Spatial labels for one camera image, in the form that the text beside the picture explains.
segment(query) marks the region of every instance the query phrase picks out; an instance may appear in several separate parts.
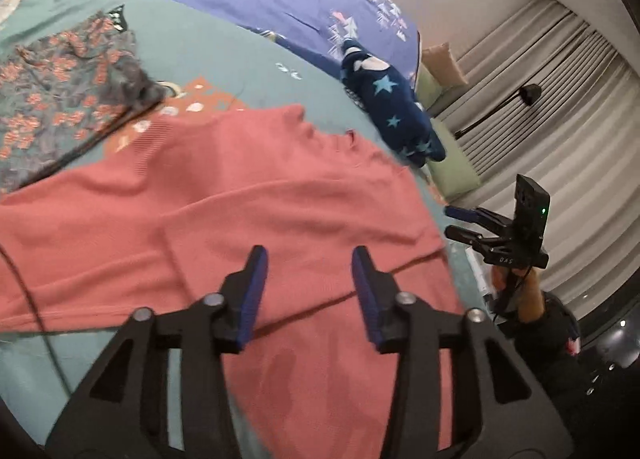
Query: green cushion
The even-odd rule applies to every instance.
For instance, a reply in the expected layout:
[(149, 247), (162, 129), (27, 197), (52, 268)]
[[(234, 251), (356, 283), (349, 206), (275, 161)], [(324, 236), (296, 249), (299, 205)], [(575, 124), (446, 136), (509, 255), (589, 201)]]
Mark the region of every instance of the green cushion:
[(420, 62), (420, 67), (418, 67), (418, 82), (415, 85), (415, 95), (425, 110), (436, 102), (443, 90), (427, 67)]
[(481, 184), (480, 177), (444, 123), (433, 118), (431, 124), (447, 151), (447, 156), (444, 161), (428, 161), (427, 165), (438, 190), (447, 201), (451, 201), (478, 188)]

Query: teal bed sheet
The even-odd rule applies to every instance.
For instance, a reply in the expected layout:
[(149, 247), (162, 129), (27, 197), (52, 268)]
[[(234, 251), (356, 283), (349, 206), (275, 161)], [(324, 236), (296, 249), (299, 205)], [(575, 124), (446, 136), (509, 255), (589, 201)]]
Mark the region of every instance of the teal bed sheet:
[[(0, 55), (14, 44), (28, 44), (98, 10), (123, 4), (126, 21), (138, 40), (138, 57), (152, 78), (183, 86), (203, 77), (254, 108), (301, 103), (308, 121), (321, 130), (331, 134), (357, 130), (391, 154), (335, 79), (259, 35), (171, 0), (23, 0), (0, 31)], [(98, 146), (75, 165), (102, 157), (103, 147)], [(424, 203), (443, 230), (450, 222), (441, 204), (418, 172), (415, 178)], [(459, 243), (449, 243), (449, 264), (462, 301), (479, 306), (482, 301), (464, 249)], [(52, 337), (73, 386), (112, 334), (113, 330), (98, 330)], [(172, 357), (173, 369), (176, 360)], [(43, 444), (66, 399), (39, 336), (0, 334), (0, 395), (27, 432)], [(170, 400), (172, 445), (180, 447), (179, 394), (174, 381), (170, 382)], [(269, 456), (236, 409), (234, 424), (244, 457)]]

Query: human hand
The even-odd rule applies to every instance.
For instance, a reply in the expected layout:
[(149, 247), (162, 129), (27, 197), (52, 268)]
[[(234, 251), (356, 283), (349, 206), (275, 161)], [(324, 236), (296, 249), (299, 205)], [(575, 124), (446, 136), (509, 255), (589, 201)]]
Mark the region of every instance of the human hand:
[[(496, 291), (507, 287), (509, 271), (506, 267), (492, 266), (491, 276)], [(526, 269), (511, 269), (511, 272), (520, 277), (520, 280), (524, 277), (525, 281), (518, 297), (518, 320), (525, 324), (539, 320), (545, 314), (545, 299), (540, 291), (538, 271), (532, 268), (528, 275)]]

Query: star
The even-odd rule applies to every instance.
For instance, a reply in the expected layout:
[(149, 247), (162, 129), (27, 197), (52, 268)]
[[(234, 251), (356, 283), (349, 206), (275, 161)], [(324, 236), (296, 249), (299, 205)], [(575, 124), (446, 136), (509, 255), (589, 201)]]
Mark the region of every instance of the star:
[(418, 147), (418, 150), (420, 150), (420, 152), (427, 153), (431, 150), (431, 141), (422, 142), (418, 144), (417, 147)]
[(373, 82), (373, 84), (376, 87), (376, 92), (373, 93), (374, 96), (377, 96), (380, 90), (383, 90), (383, 89), (390, 94), (394, 91), (394, 87), (398, 85), (397, 83), (392, 82), (389, 79), (388, 75), (385, 76), (384, 78), (380, 78), (379, 80), (376, 80), (375, 82)]
[(399, 122), (400, 122), (400, 120), (398, 119), (398, 116), (394, 116), (393, 118), (386, 120), (386, 125), (387, 126), (392, 126), (393, 128), (398, 128), (398, 123)]
[(409, 149), (407, 147), (402, 147), (402, 150), (400, 151), (400, 155), (404, 156), (404, 157), (409, 157), (410, 155), (414, 155), (415, 154), (415, 150), (412, 150), (411, 152), (409, 152)]

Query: curtain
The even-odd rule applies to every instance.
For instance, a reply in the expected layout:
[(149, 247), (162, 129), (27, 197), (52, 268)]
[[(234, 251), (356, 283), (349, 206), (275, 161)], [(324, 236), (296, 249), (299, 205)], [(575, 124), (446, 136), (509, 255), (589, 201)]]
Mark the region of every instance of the curtain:
[(459, 61), (469, 84), (430, 109), (455, 132), (525, 83), (516, 100), (463, 136), (482, 185), (460, 198), (513, 216), (517, 173), (551, 195), (542, 286), (577, 317), (640, 264), (640, 78), (593, 27), (555, 0), (533, 0)]

